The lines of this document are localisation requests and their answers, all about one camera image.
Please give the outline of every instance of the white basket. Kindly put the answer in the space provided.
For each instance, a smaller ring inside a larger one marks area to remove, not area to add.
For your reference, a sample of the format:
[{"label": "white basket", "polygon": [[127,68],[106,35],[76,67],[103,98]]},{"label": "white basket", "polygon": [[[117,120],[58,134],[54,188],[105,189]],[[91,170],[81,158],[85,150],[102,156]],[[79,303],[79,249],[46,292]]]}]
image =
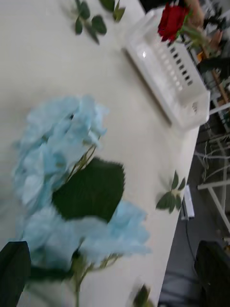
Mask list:
[{"label": "white basket", "polygon": [[138,22],[126,49],[172,124],[190,130],[208,121],[210,92],[184,44],[161,42],[161,15],[162,9],[153,10]]}]

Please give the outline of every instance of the floor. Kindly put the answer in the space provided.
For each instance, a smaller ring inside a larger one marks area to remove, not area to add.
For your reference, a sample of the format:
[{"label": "floor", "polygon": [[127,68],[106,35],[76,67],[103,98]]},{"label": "floor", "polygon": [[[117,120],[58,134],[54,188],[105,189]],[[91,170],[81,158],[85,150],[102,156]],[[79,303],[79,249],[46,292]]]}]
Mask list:
[{"label": "floor", "polygon": [[192,194],[195,218],[188,221],[187,224],[193,255],[186,236],[186,222],[179,217],[160,296],[160,302],[170,302],[170,304],[162,304],[161,306],[197,306],[201,287],[197,283],[193,257],[196,255],[198,244],[201,240],[217,241],[222,244],[221,231],[217,226],[218,219],[213,211],[211,198],[207,192],[198,191],[196,188],[201,182],[202,172],[203,168],[198,158],[194,156],[188,183]]}]

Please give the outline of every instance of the white table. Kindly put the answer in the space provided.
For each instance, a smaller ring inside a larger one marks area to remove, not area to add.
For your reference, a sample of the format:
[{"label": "white table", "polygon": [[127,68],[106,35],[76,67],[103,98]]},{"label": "white table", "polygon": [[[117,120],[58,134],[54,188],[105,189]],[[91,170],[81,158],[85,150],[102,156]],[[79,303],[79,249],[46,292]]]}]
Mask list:
[{"label": "white table", "polygon": [[[0,0],[0,248],[15,234],[21,211],[12,191],[15,163],[12,143],[19,139],[25,117],[41,101],[62,95],[91,93],[110,108],[104,149],[98,154],[124,163],[124,197],[148,212],[152,254],[123,258],[82,284],[81,307],[124,307],[135,283],[151,287],[158,302],[178,212],[156,211],[175,169],[188,177],[198,129],[181,135],[171,127],[136,69],[124,54],[124,34],[144,16],[137,0],[121,0],[126,12],[119,24],[98,0],[88,0],[101,13],[108,33],[96,45],[86,33],[76,37],[66,14],[73,2]],[[23,293],[20,306],[74,306],[66,286],[38,286],[47,299]]]}]

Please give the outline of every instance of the artificial flower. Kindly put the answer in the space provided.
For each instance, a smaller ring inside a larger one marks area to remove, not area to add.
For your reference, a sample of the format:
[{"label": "artificial flower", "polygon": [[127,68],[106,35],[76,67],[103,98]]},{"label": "artificial flower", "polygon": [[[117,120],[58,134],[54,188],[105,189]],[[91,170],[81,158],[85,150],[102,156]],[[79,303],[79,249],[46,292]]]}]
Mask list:
[{"label": "artificial flower", "polygon": [[89,95],[56,99],[30,112],[13,175],[16,193],[29,214],[48,206],[69,169],[91,146],[100,145],[106,113]]},{"label": "artificial flower", "polygon": [[28,243],[32,264],[68,270],[71,258],[80,247],[86,261],[100,265],[111,254],[146,254],[149,233],[141,222],[146,213],[121,200],[111,221],[96,217],[64,221],[51,205],[27,218],[22,240]]}]

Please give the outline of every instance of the black cable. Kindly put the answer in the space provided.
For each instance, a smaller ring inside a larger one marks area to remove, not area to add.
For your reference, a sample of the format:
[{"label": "black cable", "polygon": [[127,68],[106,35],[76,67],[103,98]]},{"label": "black cable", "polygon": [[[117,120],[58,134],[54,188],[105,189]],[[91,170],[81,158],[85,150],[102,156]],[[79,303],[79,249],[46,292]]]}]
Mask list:
[{"label": "black cable", "polygon": [[190,303],[190,304],[199,304],[198,300],[186,297],[186,296],[178,294],[178,293],[174,293],[174,292],[164,290],[164,289],[162,289],[161,292],[168,294],[168,295],[171,295],[171,296],[174,296],[174,297],[177,297],[177,298],[181,298],[183,300],[183,302],[187,302],[187,303]]},{"label": "black cable", "polygon": [[188,302],[181,302],[181,301],[159,301],[158,306],[160,307],[161,305],[167,306],[167,307],[174,307],[174,306],[199,306],[198,303],[196,304],[191,304]]},{"label": "black cable", "polygon": [[176,273],[176,272],[172,272],[172,271],[166,271],[166,275],[176,276],[178,278],[186,279],[186,280],[188,280],[191,283],[198,283],[199,284],[199,280],[193,279],[191,277],[187,277],[187,276],[185,276],[185,275],[183,275],[181,273]]},{"label": "black cable", "polygon": [[194,262],[195,262],[196,258],[195,258],[195,256],[194,256],[194,253],[193,253],[193,250],[192,250],[192,247],[191,247],[191,243],[190,243],[190,240],[189,240],[189,236],[188,236],[188,221],[186,221],[186,237],[187,237],[188,246],[189,246],[191,255],[192,255],[193,260],[194,260]]}]

